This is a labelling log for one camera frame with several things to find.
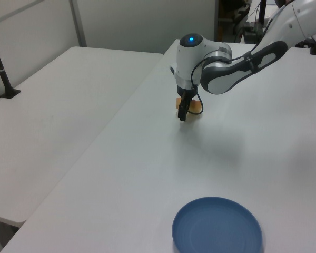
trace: blue bowl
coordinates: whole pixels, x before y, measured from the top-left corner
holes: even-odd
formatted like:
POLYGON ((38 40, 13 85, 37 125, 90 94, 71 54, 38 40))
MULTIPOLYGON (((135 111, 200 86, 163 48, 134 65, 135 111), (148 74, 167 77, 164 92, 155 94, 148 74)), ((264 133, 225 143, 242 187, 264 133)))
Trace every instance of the blue bowl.
POLYGON ((206 197, 186 204, 174 218, 174 244, 180 253, 261 253, 258 221, 242 205, 206 197))

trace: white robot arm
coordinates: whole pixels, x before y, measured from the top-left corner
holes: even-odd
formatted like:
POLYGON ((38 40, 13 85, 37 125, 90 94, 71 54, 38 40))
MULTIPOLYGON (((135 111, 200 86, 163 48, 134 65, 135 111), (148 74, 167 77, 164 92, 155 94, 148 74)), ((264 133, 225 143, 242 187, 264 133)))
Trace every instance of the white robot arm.
POLYGON ((177 48, 177 63, 171 66, 183 101, 179 118, 185 120, 199 84, 212 94, 225 93, 314 34, 316 0, 294 0, 273 15, 261 42, 236 59, 225 43, 209 41, 199 34, 184 36, 177 48))

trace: metal frame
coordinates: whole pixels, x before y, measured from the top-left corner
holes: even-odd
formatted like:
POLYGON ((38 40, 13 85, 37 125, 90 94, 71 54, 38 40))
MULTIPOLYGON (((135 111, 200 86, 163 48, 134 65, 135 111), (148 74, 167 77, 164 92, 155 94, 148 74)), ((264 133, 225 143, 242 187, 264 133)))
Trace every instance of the metal frame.
POLYGON ((14 16, 15 14, 18 14, 18 13, 20 13, 20 12, 23 12, 24 10, 26 10, 26 9, 28 9, 28 8, 30 8, 30 7, 32 7, 32 6, 34 6, 34 5, 36 5, 36 4, 39 4, 39 3, 42 2, 42 1, 43 1, 43 0, 35 0, 34 2, 32 2, 32 3, 30 3, 30 4, 27 4, 27 5, 25 5, 25 6, 21 7, 21 8, 19 8, 19 9, 15 10, 15 11, 12 11, 12 12, 10 12, 10 13, 8 13, 8 14, 2 16, 2 17, 0 17, 0 22, 2 22, 3 20, 6 20, 6 19, 8 19, 8 18, 14 16))
POLYGON ((77 0, 69 0, 70 9, 72 11, 74 25, 76 29, 78 43, 82 47, 87 47, 85 35, 83 31, 83 24, 81 20, 80 10, 78 9, 77 0))

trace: equipment in background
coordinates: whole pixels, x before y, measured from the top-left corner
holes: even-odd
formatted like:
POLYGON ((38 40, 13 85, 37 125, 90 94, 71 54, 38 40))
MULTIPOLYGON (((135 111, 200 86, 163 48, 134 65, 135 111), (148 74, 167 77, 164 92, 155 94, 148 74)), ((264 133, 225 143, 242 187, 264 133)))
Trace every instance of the equipment in background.
POLYGON ((2 98, 11 99, 20 93, 19 90, 15 90, 11 86, 11 83, 8 79, 5 68, 2 64, 1 58, 0 58, 0 77, 6 89, 6 92, 3 95, 1 95, 2 98))
POLYGON ((262 39, 263 27, 264 27, 264 16, 267 0, 261 0, 256 9, 260 9, 259 19, 255 22, 245 22, 242 25, 244 42, 246 44, 256 44, 262 39))

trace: orange object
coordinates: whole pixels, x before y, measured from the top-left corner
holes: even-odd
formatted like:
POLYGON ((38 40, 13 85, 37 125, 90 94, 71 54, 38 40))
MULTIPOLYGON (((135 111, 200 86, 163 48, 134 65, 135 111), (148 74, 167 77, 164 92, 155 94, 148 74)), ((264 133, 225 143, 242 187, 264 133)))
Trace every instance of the orange object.
MULTIPOLYGON (((178 109, 180 105, 181 98, 177 98, 175 101, 175 107, 178 109)), ((201 103, 197 100, 192 100, 190 103, 189 111, 193 113, 201 112, 201 103)))

